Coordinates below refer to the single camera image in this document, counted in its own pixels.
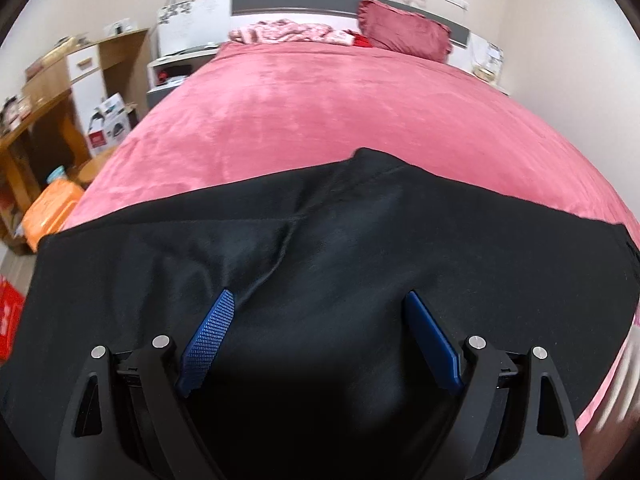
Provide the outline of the black pants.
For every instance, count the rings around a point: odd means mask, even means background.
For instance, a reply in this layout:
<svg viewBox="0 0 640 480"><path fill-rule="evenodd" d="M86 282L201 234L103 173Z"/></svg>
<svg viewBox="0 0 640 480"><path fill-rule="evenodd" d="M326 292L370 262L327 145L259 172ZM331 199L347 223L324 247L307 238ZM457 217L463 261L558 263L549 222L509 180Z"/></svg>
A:
<svg viewBox="0 0 640 480"><path fill-rule="evenodd" d="M580 479L639 301L621 224L393 156L45 237L1 369L6 479Z"/></svg>

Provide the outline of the orange plastic stool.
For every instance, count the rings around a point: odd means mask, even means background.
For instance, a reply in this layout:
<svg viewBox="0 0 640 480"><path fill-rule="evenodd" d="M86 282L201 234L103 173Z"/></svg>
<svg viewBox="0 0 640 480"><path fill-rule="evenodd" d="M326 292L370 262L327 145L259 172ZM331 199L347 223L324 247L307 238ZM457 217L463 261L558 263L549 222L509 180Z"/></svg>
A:
<svg viewBox="0 0 640 480"><path fill-rule="evenodd" d="M66 179L55 179L42 191L22 221L26 242L33 252L43 237L62 229L83 195L78 184Z"/></svg>

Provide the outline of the round wooden stool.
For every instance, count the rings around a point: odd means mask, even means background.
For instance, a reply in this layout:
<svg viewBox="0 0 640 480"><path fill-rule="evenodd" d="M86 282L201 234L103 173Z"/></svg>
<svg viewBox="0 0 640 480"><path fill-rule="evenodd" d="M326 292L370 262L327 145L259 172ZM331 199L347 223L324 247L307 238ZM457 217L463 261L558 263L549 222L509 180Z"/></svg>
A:
<svg viewBox="0 0 640 480"><path fill-rule="evenodd" d="M104 168L108 160L115 153L116 148L109 148L108 150L96 155L95 158L85 162L78 170L76 181L83 187L88 186L94 181L96 176Z"/></svg>

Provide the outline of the white appliance cardboard box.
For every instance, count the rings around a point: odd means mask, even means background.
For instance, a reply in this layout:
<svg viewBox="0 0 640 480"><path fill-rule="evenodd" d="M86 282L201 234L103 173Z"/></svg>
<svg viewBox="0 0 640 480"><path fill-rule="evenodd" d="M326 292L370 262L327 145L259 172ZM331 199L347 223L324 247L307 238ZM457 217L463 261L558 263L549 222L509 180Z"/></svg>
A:
<svg viewBox="0 0 640 480"><path fill-rule="evenodd" d="M102 102L91 116L86 139L92 157L117 148L131 131L127 107L119 93Z"/></svg>

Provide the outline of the wooden desk with shelves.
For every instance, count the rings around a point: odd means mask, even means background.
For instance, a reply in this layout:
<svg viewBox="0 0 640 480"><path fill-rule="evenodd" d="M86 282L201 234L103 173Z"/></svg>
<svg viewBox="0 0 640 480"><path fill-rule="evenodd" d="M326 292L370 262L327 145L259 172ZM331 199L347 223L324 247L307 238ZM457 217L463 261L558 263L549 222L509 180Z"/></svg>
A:
<svg viewBox="0 0 640 480"><path fill-rule="evenodd" d="M93 44L99 47L107 98L119 93L134 107L137 118L148 114L146 66L152 55L146 28L84 44L40 70L22 88L32 111L1 138L1 173L21 212L26 212L41 194L47 166L78 168L90 159L87 141L79 129L66 56Z"/></svg>

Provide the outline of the pink fleece bed blanket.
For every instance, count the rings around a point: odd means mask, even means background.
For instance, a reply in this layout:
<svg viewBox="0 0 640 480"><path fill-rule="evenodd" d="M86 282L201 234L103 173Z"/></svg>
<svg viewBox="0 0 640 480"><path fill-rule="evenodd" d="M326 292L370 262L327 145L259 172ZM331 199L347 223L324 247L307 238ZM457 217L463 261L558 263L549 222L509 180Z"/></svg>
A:
<svg viewBox="0 0 640 480"><path fill-rule="evenodd" d="M229 44L116 150L58 251L59 419L82 355L236 317L191 410L229 434L416 438L440 393L400 338L409 289L451 333L545 346L585 424L639 296L639 227L574 146L454 67Z"/></svg>

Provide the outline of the right white nightstand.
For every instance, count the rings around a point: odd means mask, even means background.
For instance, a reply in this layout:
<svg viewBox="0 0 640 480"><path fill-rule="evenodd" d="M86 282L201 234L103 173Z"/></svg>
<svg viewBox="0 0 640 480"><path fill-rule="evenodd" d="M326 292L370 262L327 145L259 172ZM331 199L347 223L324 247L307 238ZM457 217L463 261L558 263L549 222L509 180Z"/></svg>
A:
<svg viewBox="0 0 640 480"><path fill-rule="evenodd" d="M483 84L487 84L488 87L499 91L504 96L511 96L511 91L506 90L505 88L501 87L500 84L497 84L495 81L493 81L493 80L485 80L483 78L480 78L479 76L474 76L474 77L477 80L479 80L480 82L482 82Z"/></svg>

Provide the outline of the white nightstand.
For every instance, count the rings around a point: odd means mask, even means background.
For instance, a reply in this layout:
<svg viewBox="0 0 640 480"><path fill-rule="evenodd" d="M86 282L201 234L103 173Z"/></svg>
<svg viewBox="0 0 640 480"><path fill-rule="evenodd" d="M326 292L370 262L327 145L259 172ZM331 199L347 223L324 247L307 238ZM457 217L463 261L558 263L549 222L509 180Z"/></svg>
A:
<svg viewBox="0 0 640 480"><path fill-rule="evenodd" d="M186 78L210 62L219 46L206 44L201 48L189 48L177 53L160 56L146 66L149 90L146 102L150 110L169 93L183 84Z"/></svg>
<svg viewBox="0 0 640 480"><path fill-rule="evenodd" d="M479 76L474 76L474 77L477 80L479 80L480 82L482 82L483 84L487 84L488 87L499 91L504 96L511 96L511 91L506 90L505 88L501 87L500 84L497 84L495 81L493 81L493 80L485 80L483 78L480 78Z"/></svg>

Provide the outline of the left white nightstand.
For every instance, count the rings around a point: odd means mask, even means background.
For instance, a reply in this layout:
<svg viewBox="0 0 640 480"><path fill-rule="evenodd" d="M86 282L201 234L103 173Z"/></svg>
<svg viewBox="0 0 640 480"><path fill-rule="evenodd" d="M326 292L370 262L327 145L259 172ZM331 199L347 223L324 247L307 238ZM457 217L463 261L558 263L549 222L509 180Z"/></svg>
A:
<svg viewBox="0 0 640 480"><path fill-rule="evenodd" d="M150 110L169 93L183 84L186 78L210 62L219 46L206 44L201 48L189 48L177 53L160 56L146 66L149 90L146 102Z"/></svg>

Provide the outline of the white drawer cabinet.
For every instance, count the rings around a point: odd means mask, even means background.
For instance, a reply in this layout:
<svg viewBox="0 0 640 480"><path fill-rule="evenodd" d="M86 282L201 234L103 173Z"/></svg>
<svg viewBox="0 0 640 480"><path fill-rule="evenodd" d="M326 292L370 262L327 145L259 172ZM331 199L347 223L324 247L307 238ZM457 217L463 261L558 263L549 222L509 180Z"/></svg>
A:
<svg viewBox="0 0 640 480"><path fill-rule="evenodd" d="M67 55L66 67L79 129L86 133L96 108L107 98L99 47L93 44Z"/></svg>

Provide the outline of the glass bedside lamp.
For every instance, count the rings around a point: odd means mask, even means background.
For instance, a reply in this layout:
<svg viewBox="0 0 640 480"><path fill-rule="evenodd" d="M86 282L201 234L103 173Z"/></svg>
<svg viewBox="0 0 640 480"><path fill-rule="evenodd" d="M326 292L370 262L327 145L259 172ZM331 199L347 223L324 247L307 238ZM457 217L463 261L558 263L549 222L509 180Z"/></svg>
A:
<svg viewBox="0 0 640 480"><path fill-rule="evenodd" d="M476 58L472 64L473 75L488 84L496 84L503 64L503 52L495 44L488 44L480 52L480 57Z"/></svg>

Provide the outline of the grey white headboard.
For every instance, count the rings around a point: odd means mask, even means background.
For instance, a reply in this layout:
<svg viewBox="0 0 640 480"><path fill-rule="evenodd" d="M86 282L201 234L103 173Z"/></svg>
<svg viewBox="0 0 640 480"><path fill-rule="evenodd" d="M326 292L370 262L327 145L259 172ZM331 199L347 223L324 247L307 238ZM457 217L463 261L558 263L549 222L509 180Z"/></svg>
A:
<svg viewBox="0 0 640 480"><path fill-rule="evenodd" d="M222 44L228 32L258 21L287 18L299 23L322 23L336 29L356 30L361 0L186 0L157 11L157 45L160 56L195 47ZM382 3L420 14L450 29L454 50L448 63L470 72L489 60L503 61L499 47L456 22L392 0Z"/></svg>

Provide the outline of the red garment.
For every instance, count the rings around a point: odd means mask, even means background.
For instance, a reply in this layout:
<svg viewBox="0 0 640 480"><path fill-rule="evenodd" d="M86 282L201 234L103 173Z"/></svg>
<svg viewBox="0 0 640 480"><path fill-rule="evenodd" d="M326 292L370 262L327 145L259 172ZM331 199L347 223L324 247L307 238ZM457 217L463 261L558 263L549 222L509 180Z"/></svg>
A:
<svg viewBox="0 0 640 480"><path fill-rule="evenodd" d="M354 47L372 48L372 44L366 36L360 35L358 32L353 32L352 30L349 30L348 33L352 36L352 45Z"/></svg>

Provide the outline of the dark red ruffled pillow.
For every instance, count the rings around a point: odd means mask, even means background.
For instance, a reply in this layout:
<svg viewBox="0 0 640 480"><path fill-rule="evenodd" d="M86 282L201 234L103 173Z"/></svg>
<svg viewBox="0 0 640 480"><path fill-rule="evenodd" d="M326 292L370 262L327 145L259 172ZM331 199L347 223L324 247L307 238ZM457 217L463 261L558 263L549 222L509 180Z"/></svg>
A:
<svg viewBox="0 0 640 480"><path fill-rule="evenodd" d="M452 44L446 25L378 0L361 0L357 18L360 32L373 47L439 63L448 61Z"/></svg>

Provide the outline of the pink patterned pajamas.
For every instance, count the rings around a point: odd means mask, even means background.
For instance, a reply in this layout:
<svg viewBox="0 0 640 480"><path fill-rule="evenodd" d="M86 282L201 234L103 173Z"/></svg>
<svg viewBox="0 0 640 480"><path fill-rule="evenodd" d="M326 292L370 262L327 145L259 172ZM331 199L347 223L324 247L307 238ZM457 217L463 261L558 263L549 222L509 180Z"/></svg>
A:
<svg viewBox="0 0 640 480"><path fill-rule="evenodd" d="M260 21L229 32L229 40L238 44L286 44L287 42L315 42L352 46L355 38L344 30L331 25L303 24L282 18L277 21Z"/></svg>

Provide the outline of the white wall socket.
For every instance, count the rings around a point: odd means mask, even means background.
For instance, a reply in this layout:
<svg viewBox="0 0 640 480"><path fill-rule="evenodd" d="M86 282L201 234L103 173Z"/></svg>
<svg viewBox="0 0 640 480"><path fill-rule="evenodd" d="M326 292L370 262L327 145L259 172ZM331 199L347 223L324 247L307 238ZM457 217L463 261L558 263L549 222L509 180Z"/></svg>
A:
<svg viewBox="0 0 640 480"><path fill-rule="evenodd" d="M469 9L469 3L466 0L445 0L446 3L452 4L457 8L466 11Z"/></svg>

